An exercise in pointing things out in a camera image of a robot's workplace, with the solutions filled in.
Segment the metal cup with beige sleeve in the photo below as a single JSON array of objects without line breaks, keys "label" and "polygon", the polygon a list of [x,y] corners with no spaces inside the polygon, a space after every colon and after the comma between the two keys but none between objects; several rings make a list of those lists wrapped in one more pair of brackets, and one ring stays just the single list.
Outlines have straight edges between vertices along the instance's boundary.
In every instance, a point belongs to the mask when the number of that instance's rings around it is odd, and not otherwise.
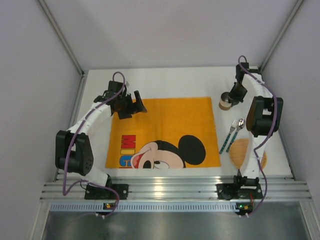
[{"label": "metal cup with beige sleeve", "polygon": [[228,111],[232,107],[232,103],[229,101],[229,92],[221,94],[218,106],[223,111]]}]

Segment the orange cartoon mouse placemat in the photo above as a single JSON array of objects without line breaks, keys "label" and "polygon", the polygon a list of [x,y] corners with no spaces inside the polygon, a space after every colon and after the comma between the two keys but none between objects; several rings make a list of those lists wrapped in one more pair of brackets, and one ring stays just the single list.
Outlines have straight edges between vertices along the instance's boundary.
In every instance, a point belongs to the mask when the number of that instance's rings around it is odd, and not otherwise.
[{"label": "orange cartoon mouse placemat", "polygon": [[146,113],[112,119],[105,166],[112,169],[220,167],[210,97],[145,99]]}]

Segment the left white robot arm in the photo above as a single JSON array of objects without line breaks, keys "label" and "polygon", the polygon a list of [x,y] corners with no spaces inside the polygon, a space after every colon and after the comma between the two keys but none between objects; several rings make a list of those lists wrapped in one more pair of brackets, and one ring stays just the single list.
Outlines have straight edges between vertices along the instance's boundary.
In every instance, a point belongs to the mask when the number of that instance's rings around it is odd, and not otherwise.
[{"label": "left white robot arm", "polygon": [[75,173],[93,186],[107,186],[110,177],[94,164],[90,138],[114,113],[120,120],[129,119],[136,113],[146,113],[139,91],[134,91],[134,97],[135,100],[127,93],[124,82],[111,80],[107,90],[93,100],[89,110],[75,125],[56,134],[55,166],[64,171],[64,185],[67,173]]}]

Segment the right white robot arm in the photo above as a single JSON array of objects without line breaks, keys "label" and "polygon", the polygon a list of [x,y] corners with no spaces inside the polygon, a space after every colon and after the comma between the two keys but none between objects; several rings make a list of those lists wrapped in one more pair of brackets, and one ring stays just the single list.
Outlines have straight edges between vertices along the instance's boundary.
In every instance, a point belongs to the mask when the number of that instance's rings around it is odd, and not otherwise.
[{"label": "right white robot arm", "polygon": [[284,101],[266,86],[260,71],[251,69],[247,62],[238,63],[235,79],[228,94],[231,105],[242,103],[246,96],[252,100],[245,120],[249,142],[239,173],[243,178],[256,179],[262,168],[265,144],[279,129]]}]

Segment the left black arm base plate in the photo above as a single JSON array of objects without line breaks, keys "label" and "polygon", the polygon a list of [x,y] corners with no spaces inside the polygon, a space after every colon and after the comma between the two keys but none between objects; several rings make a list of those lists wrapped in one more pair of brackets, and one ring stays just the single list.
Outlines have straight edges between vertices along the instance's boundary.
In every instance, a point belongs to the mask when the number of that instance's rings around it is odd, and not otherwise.
[{"label": "left black arm base plate", "polygon": [[[116,191],[119,195],[120,200],[126,200],[129,193],[128,184],[112,184],[111,189]],[[100,187],[95,187],[92,185],[86,186],[86,191],[84,195],[85,200],[116,200],[117,196],[110,190],[103,189]]]}]

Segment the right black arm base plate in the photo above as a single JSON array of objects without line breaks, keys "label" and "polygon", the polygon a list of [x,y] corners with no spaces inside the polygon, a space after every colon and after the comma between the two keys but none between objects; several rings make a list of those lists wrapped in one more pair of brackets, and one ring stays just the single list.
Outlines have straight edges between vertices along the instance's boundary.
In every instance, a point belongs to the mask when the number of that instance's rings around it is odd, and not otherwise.
[{"label": "right black arm base plate", "polygon": [[219,200],[255,200],[263,197],[260,184],[237,186],[233,183],[220,183],[216,185],[216,190]]}]

